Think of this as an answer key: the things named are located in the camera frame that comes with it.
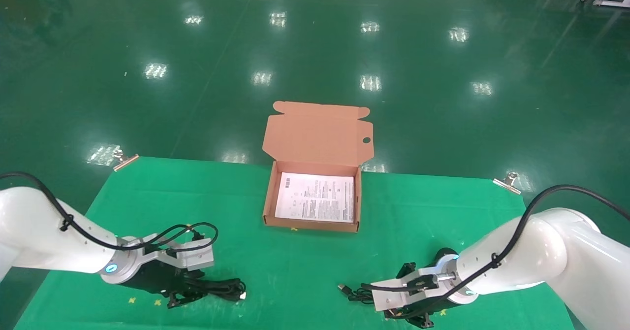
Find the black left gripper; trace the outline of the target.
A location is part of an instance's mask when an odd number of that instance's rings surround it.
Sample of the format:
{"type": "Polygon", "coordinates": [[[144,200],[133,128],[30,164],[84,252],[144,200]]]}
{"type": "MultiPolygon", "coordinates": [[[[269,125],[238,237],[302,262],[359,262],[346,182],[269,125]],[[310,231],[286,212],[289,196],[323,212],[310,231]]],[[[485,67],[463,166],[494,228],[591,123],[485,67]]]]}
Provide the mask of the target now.
{"type": "Polygon", "coordinates": [[[201,270],[187,271],[152,260],[141,265],[134,276],[120,285],[159,296],[168,296],[167,308],[176,308],[203,299],[207,295],[191,288],[212,287],[211,281],[205,280],[204,276],[205,272],[201,270]]]}

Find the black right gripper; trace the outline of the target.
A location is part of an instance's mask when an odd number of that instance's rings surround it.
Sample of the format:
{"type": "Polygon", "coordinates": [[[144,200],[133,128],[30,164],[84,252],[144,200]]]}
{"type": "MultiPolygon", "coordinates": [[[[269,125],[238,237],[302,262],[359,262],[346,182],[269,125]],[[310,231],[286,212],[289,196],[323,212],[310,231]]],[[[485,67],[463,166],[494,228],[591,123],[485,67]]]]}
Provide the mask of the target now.
{"type": "MultiPolygon", "coordinates": [[[[431,268],[434,272],[456,272],[459,254],[451,248],[441,248],[434,256],[431,268]]],[[[397,279],[406,277],[416,271],[416,263],[405,263],[396,275],[397,279]]],[[[443,310],[443,304],[438,301],[419,301],[403,307],[390,308],[384,311],[386,319],[405,320],[408,324],[419,329],[431,329],[435,324],[431,316],[443,310]]]]}

